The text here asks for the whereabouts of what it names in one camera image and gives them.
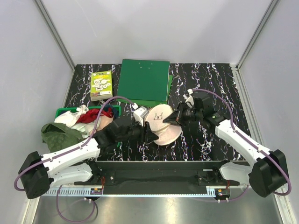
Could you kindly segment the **white mesh laundry bag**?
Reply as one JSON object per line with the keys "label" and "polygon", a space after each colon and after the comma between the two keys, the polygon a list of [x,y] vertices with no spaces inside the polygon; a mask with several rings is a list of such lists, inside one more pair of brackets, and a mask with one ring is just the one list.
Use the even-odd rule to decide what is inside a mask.
{"label": "white mesh laundry bag", "polygon": [[145,121],[149,123],[151,131],[158,136],[154,143],[159,146],[173,143],[182,133],[180,126],[163,122],[172,112],[173,109],[169,105],[160,104],[151,108],[145,118]]}

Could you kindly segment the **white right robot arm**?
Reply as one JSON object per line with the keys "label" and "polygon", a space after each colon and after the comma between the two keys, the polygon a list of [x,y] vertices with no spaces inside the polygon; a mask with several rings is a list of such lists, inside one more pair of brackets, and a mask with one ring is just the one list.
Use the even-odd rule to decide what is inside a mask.
{"label": "white right robot arm", "polygon": [[213,182],[223,185],[236,181],[252,187],[261,197],[287,196],[292,191],[285,154],[272,151],[234,124],[229,104],[214,92],[189,89],[176,110],[163,119],[166,124],[185,126],[198,122],[203,128],[226,141],[248,163],[247,166],[224,162],[212,173]]}

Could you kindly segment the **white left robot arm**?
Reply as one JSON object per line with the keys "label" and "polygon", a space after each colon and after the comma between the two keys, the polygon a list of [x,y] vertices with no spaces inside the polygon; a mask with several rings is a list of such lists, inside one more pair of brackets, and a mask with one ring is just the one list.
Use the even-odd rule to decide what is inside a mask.
{"label": "white left robot arm", "polygon": [[35,199],[58,185],[97,184],[101,171],[93,159],[110,153],[120,142],[137,140],[148,143],[158,139],[145,120],[148,113],[148,109],[141,106],[133,112],[133,125],[126,125],[121,118],[117,118],[91,138],[73,146],[44,155],[37,151],[30,153],[18,172],[15,189],[19,190],[17,182],[21,181],[27,198]]}

